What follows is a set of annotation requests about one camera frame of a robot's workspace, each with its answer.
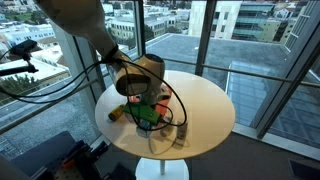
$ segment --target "round white table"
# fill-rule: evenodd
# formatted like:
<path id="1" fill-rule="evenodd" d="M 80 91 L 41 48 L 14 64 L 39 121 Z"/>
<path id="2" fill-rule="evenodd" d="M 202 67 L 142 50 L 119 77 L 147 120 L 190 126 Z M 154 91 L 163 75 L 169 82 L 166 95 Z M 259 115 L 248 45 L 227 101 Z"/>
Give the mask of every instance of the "round white table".
<path id="1" fill-rule="evenodd" d="M 188 128 L 183 146 L 175 143 L 176 127 L 166 137 L 156 131 L 144 138 L 137 134 L 136 124 L 124 114 L 115 122 L 109 120 L 108 114 L 127 102 L 113 85 L 103 92 L 96 105 L 95 117 L 101 133 L 116 147 L 142 157 L 136 168 L 137 179 L 189 179 L 183 159 L 218 146 L 231 133 L 235 123 L 231 100 L 211 81 L 171 70 L 165 71 L 164 80 L 177 92 L 187 111 Z M 183 121 L 184 114 L 174 94 L 168 107 L 173 111 L 174 123 Z"/>

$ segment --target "black cable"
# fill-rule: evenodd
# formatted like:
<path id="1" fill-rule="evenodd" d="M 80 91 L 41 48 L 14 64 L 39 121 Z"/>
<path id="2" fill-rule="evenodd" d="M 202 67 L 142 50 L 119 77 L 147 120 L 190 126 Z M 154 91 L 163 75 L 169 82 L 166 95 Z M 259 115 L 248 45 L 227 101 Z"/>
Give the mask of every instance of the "black cable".
<path id="1" fill-rule="evenodd" d="M 171 113 L 171 119 L 170 119 L 169 122 L 167 122 L 167 121 L 165 121 L 165 120 L 161 120 L 160 122 L 162 122 L 162 123 L 167 123 L 167 124 L 169 124 L 170 126 L 176 126 L 176 124 L 171 124 L 171 122 L 172 122 L 172 120 L 173 120 L 173 112 L 172 112 L 171 108 L 169 108 L 168 106 L 165 106 L 165 105 L 163 105 L 163 104 L 160 104 L 160 103 L 157 103 L 157 105 L 168 109 L 168 110 L 170 111 L 170 113 Z"/>
<path id="2" fill-rule="evenodd" d="M 165 80 L 161 79 L 160 77 L 158 77 L 157 75 L 155 75 L 155 74 L 154 74 L 153 72 L 151 72 L 150 70 L 148 70 L 148 69 L 146 69 L 146 68 L 144 68 L 144 67 L 142 67 L 142 66 L 140 66 L 140 65 L 138 65 L 138 64 L 135 64 L 135 63 L 129 62 L 129 61 L 125 61 L 125 60 L 122 60 L 122 59 L 117 59 L 117 60 L 121 61 L 122 63 L 128 63 L 128 64 L 134 65 L 134 66 L 136 66 L 136 67 L 138 67 L 138 68 L 140 68 L 140 69 L 143 69 L 143 70 L 147 71 L 148 73 L 150 73 L 151 75 L 153 75 L 154 77 L 156 77 L 158 80 L 162 81 L 164 84 L 166 84 L 166 85 L 171 89 L 171 91 L 172 91 L 173 94 L 176 96 L 176 98 L 178 99 L 178 101 L 179 101 L 179 103 L 180 103 L 180 105 L 181 105 L 181 107 L 182 107 L 184 117 L 185 117 L 184 121 L 183 121 L 181 124 L 172 124 L 172 125 L 173 125 L 173 126 L 183 126 L 183 125 L 187 122 L 187 112 L 186 112 L 186 109 L 185 109 L 185 107 L 184 107 L 184 105 L 183 105 L 180 97 L 178 96 L 178 94 L 174 91 L 174 89 L 173 89 Z"/>
<path id="3" fill-rule="evenodd" d="M 130 79 L 129 79 L 129 73 L 128 73 L 128 69 L 127 69 L 127 67 L 122 63 L 122 66 L 123 66 L 123 68 L 124 68 L 124 70 L 126 71 L 126 76 L 127 76 L 127 90 L 128 90 L 128 84 L 130 84 Z M 128 106 L 129 106 L 129 110 L 130 110 L 130 113 L 131 113 L 131 117 L 132 117 L 132 119 L 133 119 L 133 121 L 136 123 L 136 125 L 140 128 L 140 129 L 142 129 L 142 130 L 145 130 L 145 131 L 158 131 L 158 130 L 160 130 L 160 129 L 163 129 L 163 128 L 165 128 L 165 127 L 167 127 L 168 125 L 169 125 L 169 123 L 166 123 L 164 126 L 162 126 L 162 127 L 159 127 L 159 128 L 153 128 L 153 129 L 147 129 L 147 128 L 144 128 L 144 127 L 142 127 L 140 124 L 139 124 L 139 122 L 138 122 L 138 120 L 136 119 L 136 117 L 134 117 L 133 116 L 133 111 L 132 111 L 132 107 L 131 107 L 131 104 L 130 104 L 130 100 L 129 100 L 129 96 L 127 95 L 127 101 L 128 101 Z"/>
<path id="4" fill-rule="evenodd" d="M 60 101 L 66 97 L 68 97 L 69 95 L 71 95 L 74 91 L 76 91 L 79 86 L 83 83 L 83 81 L 88 77 L 88 74 L 95 68 L 95 66 L 97 66 L 98 64 L 100 63 L 95 63 L 89 67 L 87 67 L 84 71 L 88 71 L 87 74 L 82 78 L 82 80 L 80 81 L 80 83 L 73 89 L 71 90 L 69 93 L 65 94 L 64 96 L 61 96 L 57 99 L 54 99 L 54 100 L 50 100 L 50 101 L 42 101 L 42 102 L 34 102 L 34 101 L 27 101 L 27 100 L 24 100 L 24 99 L 20 99 L 16 96 L 10 96 L 9 94 L 7 94 L 8 96 L 12 97 L 13 99 L 16 99 L 18 101 L 22 101 L 22 102 L 25 102 L 25 103 L 32 103 L 32 104 L 46 104 L 46 103 L 52 103 L 52 102 L 56 102 L 56 101 Z"/>
<path id="5" fill-rule="evenodd" d="M 49 92 L 49 93 L 45 93 L 45 94 L 41 94 L 41 95 L 31 95 L 31 96 L 24 96 L 24 95 L 18 95 L 18 94 L 12 94 L 12 93 L 9 93 L 7 92 L 6 90 L 4 90 L 2 87 L 0 87 L 0 92 L 8 95 L 8 96 L 15 96 L 15 97 L 18 97 L 18 98 L 37 98 L 37 97 L 44 97 L 44 96 L 48 96 L 48 95 L 51 95 L 51 94 L 54 94 L 54 93 L 57 93 L 59 91 L 61 91 L 62 89 L 68 87 L 70 84 L 72 84 L 73 82 L 75 82 L 83 73 L 85 73 L 89 68 L 93 67 L 93 66 L 97 66 L 98 64 L 101 64 L 101 62 L 97 62 L 97 63 L 94 63 L 90 66 L 88 66 L 85 70 L 83 70 L 80 74 L 78 74 L 72 81 L 70 81 L 69 83 L 67 83 L 66 85 L 52 91 L 52 92 Z"/>

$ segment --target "white table pedestal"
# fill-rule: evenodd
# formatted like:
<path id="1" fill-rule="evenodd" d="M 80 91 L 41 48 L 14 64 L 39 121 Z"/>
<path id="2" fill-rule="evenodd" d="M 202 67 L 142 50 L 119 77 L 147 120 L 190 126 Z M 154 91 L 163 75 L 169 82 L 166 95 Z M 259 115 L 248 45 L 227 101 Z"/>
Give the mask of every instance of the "white table pedestal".
<path id="1" fill-rule="evenodd" d="M 189 170 L 184 160 L 152 160 L 141 158 L 136 168 L 137 180 L 189 179 Z"/>

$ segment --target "white building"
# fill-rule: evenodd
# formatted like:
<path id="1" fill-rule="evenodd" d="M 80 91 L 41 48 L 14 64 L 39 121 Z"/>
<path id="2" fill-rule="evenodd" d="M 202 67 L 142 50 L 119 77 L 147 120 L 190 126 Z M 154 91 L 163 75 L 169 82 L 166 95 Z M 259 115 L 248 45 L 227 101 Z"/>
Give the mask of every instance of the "white building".
<path id="1" fill-rule="evenodd" d="M 212 36 L 214 38 L 231 39 L 241 1 L 218 1 L 215 18 L 212 23 Z"/>
<path id="2" fill-rule="evenodd" d="M 164 21 L 165 27 L 175 27 L 177 29 L 181 29 L 181 18 L 180 16 L 163 16 L 158 17 L 157 21 Z"/>
<path id="3" fill-rule="evenodd" d="M 3 4 L 5 6 L 21 6 L 21 1 L 20 0 L 4 0 Z"/>
<path id="4" fill-rule="evenodd" d="M 48 48 L 52 48 L 54 46 L 59 45 L 55 37 L 43 38 L 38 40 L 37 42 L 38 42 L 38 47 L 40 47 L 41 49 L 48 49 Z"/>
<path id="5" fill-rule="evenodd" d="M 1 20 L 6 20 L 6 15 L 0 14 L 0 21 L 1 21 Z"/>
<path id="6" fill-rule="evenodd" d="M 241 7 L 241 1 L 217 1 L 212 23 L 212 36 L 231 39 Z M 202 32 L 206 1 L 193 1 L 191 5 L 188 34 L 200 36 Z"/>
<path id="7" fill-rule="evenodd" d="M 102 8 L 105 14 L 113 13 L 112 4 L 102 4 Z"/>
<path id="8" fill-rule="evenodd" d="M 9 49 L 7 45 L 5 45 L 3 42 L 0 42 L 0 56 L 5 54 L 8 50 Z M 4 57 L 2 57 L 2 59 L 0 59 L 0 64 L 9 62 L 10 60 L 8 60 L 8 56 L 9 56 L 9 53 L 7 53 Z"/>
<path id="9" fill-rule="evenodd" d="M 28 39 L 37 41 L 47 37 L 55 37 L 50 25 L 29 26 L 24 30 L 5 32 L 4 35 L 6 36 L 10 46 L 20 44 Z"/>
<path id="10" fill-rule="evenodd" d="M 161 36 L 165 33 L 165 21 L 155 18 L 146 17 L 145 24 L 151 28 L 154 37 Z M 133 38 L 135 33 L 133 17 L 117 17 L 111 20 L 111 34 L 119 39 Z"/>
<path id="11" fill-rule="evenodd" d="M 201 36 L 206 1 L 192 1 L 188 35 Z"/>
<path id="12" fill-rule="evenodd" d="M 31 53 L 32 57 L 44 63 L 57 66 L 58 61 L 63 56 L 60 46 L 53 46 L 41 51 Z"/>

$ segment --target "rooftop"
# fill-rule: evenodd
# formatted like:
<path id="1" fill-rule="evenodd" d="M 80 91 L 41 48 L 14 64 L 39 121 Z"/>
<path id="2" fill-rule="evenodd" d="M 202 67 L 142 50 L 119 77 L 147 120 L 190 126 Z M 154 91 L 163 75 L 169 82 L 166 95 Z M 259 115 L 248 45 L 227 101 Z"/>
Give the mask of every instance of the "rooftop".
<path id="1" fill-rule="evenodd" d="M 49 65 L 48 63 L 42 62 L 40 60 L 37 60 L 35 58 L 31 58 L 30 63 L 35 66 L 36 69 L 38 69 L 38 72 L 35 73 L 18 73 L 18 76 L 25 77 L 25 75 L 28 75 L 29 77 L 33 77 L 35 80 L 42 80 L 47 77 L 54 76 L 58 73 L 62 73 L 64 71 L 67 71 L 67 68 L 61 67 L 61 66 L 53 66 Z M 0 64 L 0 70 L 2 69 L 10 69 L 10 68 L 16 68 L 16 67 L 22 67 L 26 66 L 27 62 L 24 60 L 16 60 L 4 64 Z"/>

